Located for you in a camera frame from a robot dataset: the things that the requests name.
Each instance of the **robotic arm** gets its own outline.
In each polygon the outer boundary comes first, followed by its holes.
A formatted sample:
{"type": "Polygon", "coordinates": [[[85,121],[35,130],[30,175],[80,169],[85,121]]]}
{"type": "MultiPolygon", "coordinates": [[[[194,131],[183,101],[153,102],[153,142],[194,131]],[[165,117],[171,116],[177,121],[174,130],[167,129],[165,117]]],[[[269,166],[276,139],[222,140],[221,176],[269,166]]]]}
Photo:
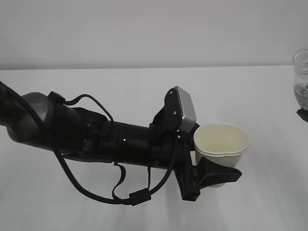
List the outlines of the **robotic arm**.
{"type": "Polygon", "coordinates": [[[91,199],[108,203],[137,205],[151,199],[174,171],[183,200],[195,201],[202,188],[235,182],[241,176],[237,169],[215,164],[204,157],[192,165],[193,134],[196,123],[190,95],[180,87],[170,89],[163,108],[149,127],[115,122],[108,111],[92,96],[80,95],[66,101],[51,92],[48,96],[33,92],[19,96],[0,82],[0,125],[6,126],[16,142],[53,151],[75,188],[91,199]],[[108,115],[92,112],[75,105],[80,99],[94,100],[108,115]],[[75,179],[64,159],[81,162],[114,163],[125,178],[119,163],[164,168],[166,174],[152,189],[131,193],[121,199],[112,191],[113,199],[95,195],[75,179]]]}

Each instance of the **white table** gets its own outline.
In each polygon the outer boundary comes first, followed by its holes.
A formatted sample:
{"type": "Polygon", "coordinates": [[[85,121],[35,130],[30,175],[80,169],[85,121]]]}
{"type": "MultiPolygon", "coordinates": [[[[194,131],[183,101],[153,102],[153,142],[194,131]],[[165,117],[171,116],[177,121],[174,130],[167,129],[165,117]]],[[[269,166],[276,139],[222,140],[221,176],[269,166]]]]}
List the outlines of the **white table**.
{"type": "MultiPolygon", "coordinates": [[[[191,94],[198,123],[227,122],[251,137],[243,176],[182,201],[174,174],[139,206],[105,205],[70,184],[53,153],[14,143],[0,129],[0,230],[3,231],[306,231],[308,124],[296,111],[291,66],[175,69],[0,71],[20,94],[51,90],[68,100],[96,97],[116,121],[147,126],[175,85],[191,94]]],[[[80,106],[101,112],[90,100],[80,106]]],[[[120,176],[111,164],[68,161],[89,190],[111,196],[120,176]]],[[[146,187],[146,168],[127,167],[121,197],[146,187]]],[[[164,170],[154,169],[152,185],[164,170]]]]}

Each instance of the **clear plastic container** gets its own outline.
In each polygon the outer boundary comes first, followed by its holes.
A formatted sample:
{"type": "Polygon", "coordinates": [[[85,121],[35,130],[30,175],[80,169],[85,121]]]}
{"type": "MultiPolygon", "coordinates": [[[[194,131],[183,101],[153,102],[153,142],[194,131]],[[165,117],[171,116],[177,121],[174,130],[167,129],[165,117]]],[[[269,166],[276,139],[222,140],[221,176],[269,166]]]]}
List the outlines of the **clear plastic container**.
{"type": "Polygon", "coordinates": [[[294,94],[300,107],[308,111],[308,47],[295,53],[293,64],[295,71],[294,94]]]}

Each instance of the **white paper cup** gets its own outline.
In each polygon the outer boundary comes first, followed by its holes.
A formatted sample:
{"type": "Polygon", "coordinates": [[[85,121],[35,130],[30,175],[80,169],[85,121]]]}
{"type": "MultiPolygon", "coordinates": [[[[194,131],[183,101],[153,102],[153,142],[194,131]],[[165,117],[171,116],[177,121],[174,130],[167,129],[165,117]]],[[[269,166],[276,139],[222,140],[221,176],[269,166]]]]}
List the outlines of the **white paper cup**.
{"type": "Polygon", "coordinates": [[[196,164],[201,157],[226,167],[235,167],[247,150],[250,139],[246,132],[232,124],[212,123],[199,127],[193,136],[196,164]]]}

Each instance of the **cup rim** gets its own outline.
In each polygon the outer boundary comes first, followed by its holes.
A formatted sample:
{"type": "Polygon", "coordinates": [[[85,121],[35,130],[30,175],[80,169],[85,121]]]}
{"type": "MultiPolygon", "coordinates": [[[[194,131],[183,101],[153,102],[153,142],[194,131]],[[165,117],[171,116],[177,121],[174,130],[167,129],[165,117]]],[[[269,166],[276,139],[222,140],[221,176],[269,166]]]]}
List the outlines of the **cup rim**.
{"type": "Polygon", "coordinates": [[[234,125],[234,124],[214,122],[214,123],[209,123],[209,124],[205,124],[205,125],[203,125],[203,126],[200,126],[200,127],[197,128],[197,130],[195,131],[195,133],[194,133],[194,135],[193,135],[193,143],[194,143],[194,145],[195,145],[195,148],[198,149],[199,152],[205,153],[205,154],[209,154],[209,155],[211,155],[211,156],[213,156],[213,157],[217,157],[218,155],[220,155],[220,156],[221,156],[221,155],[223,155],[223,156],[237,156],[237,155],[240,155],[240,154],[242,154],[242,153],[245,152],[245,150],[249,147],[250,142],[251,142],[250,137],[249,137],[248,134],[244,131],[244,129],[242,129],[242,128],[240,128],[239,126],[236,126],[236,125],[234,125]],[[247,138],[248,138],[248,143],[247,143],[247,145],[246,145],[244,148],[242,148],[242,149],[240,149],[240,150],[238,150],[238,151],[235,151],[235,152],[221,152],[221,153],[217,153],[217,152],[210,152],[210,151],[202,151],[202,150],[198,147],[198,145],[196,144],[196,142],[195,142],[195,135],[196,135],[196,132],[197,132],[197,130],[198,130],[199,128],[202,128],[202,127],[205,127],[205,126],[211,125],[211,124],[224,124],[224,125],[229,125],[229,126],[232,126],[232,127],[235,127],[235,128],[240,129],[240,130],[247,136],[247,138]]]}

